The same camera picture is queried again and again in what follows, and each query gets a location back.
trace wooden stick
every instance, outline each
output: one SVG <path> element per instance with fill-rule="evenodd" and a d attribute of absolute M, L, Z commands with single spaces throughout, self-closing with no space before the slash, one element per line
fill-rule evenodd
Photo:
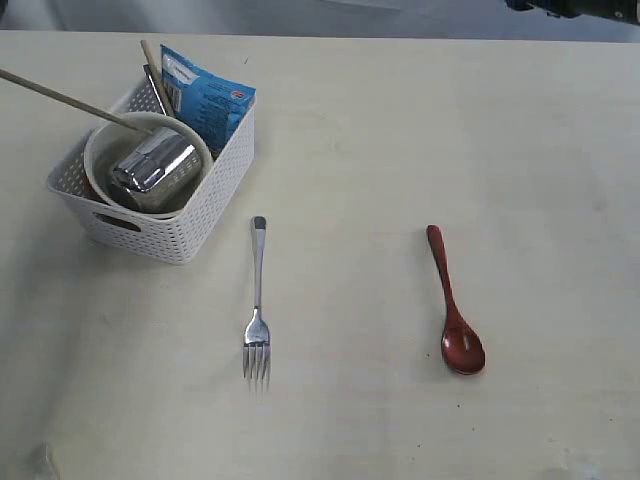
<path fill-rule="evenodd" d="M 151 135 L 151 131 L 146 128 L 139 127 L 128 120 L 124 120 L 120 117 L 117 117 L 109 112 L 105 112 L 104 110 L 100 110 L 88 103 L 81 102 L 80 100 L 76 100 L 75 98 L 68 97 L 62 93 L 56 92 L 55 90 L 51 90 L 43 85 L 32 82 L 31 80 L 27 80 L 26 78 L 19 77 L 18 75 L 14 75 L 11 72 L 7 72 L 0 68 L 0 78 L 3 78 L 11 83 L 15 83 L 16 85 L 20 85 L 21 87 L 28 88 L 29 90 L 33 90 L 45 97 L 53 98 L 59 102 L 65 103 L 71 107 L 77 108 L 84 112 L 90 113 L 91 115 L 96 115 L 100 118 L 104 118 L 105 120 L 109 120 L 110 122 L 117 123 L 118 125 L 122 125 L 123 127 L 130 128 L 132 130 L 136 130 L 138 132 L 146 133 L 147 135 Z"/>
<path fill-rule="evenodd" d="M 142 52 L 144 53 L 144 56 L 147 59 L 147 63 L 149 64 L 149 69 L 151 70 L 151 78 L 153 79 L 153 83 L 156 84 L 156 90 L 158 90 L 158 93 L 160 94 L 160 100 L 162 101 L 164 110 L 170 117 L 175 117 L 176 114 L 173 111 L 173 107 L 171 106 L 171 102 L 169 101 L 169 97 L 167 96 L 167 92 L 165 91 L 164 85 L 162 84 L 162 76 L 160 76 L 158 67 L 153 61 L 153 56 L 151 56 L 149 44 L 146 40 L 140 40 L 140 46 L 142 47 Z"/>

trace snack packet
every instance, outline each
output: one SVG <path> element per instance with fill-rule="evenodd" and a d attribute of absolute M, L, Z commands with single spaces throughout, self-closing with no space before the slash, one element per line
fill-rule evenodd
<path fill-rule="evenodd" d="M 162 83 L 176 118 L 219 154 L 251 107 L 256 90 L 194 65 L 162 45 Z"/>

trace wooden spoon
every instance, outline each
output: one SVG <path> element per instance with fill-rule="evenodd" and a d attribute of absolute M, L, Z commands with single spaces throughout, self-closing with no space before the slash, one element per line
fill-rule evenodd
<path fill-rule="evenodd" d="M 447 270 L 447 254 L 442 233 L 437 225 L 427 227 L 427 240 L 436 261 L 444 300 L 447 305 L 447 319 L 442 331 L 442 358 L 449 367 L 463 375 L 478 373 L 484 367 L 484 349 L 478 335 L 464 321 L 453 300 L 451 280 Z"/>

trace white basket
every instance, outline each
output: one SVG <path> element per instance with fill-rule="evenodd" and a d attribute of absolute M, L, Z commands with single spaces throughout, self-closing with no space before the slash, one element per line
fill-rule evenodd
<path fill-rule="evenodd" d="M 83 167 L 88 134 L 49 174 L 47 186 L 64 199 L 94 240 L 163 262 L 187 263 L 213 230 L 253 161 L 254 109 L 255 102 L 182 212 L 168 220 L 152 219 L 88 197 Z M 160 111 L 146 79 L 112 110 Z"/>

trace white bowl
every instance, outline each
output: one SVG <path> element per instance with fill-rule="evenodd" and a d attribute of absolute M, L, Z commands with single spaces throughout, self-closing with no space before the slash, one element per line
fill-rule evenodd
<path fill-rule="evenodd" d="M 204 143 L 204 140 L 194 132 L 189 126 L 176 120 L 173 117 L 161 115 L 152 112 L 129 112 L 123 113 L 121 116 L 136 125 L 153 129 L 155 127 L 169 127 L 172 130 L 183 135 L 195 147 L 196 152 L 202 159 L 202 170 L 197 180 L 185 187 L 174 199 L 171 200 L 169 208 L 171 211 L 166 213 L 141 213 L 151 218 L 159 220 L 175 217 L 181 211 L 184 205 L 189 201 L 191 195 L 200 184 L 205 175 L 213 167 L 213 158 L 211 152 Z M 94 132 L 87 140 L 84 147 L 84 171 L 91 187 L 96 194 L 108 205 L 114 207 L 125 208 L 116 203 L 107 194 L 107 179 L 111 168 L 122 160 L 129 152 L 131 152 L 142 140 L 145 135 L 136 132 L 130 128 L 122 127 L 117 123 L 106 122 Z"/>

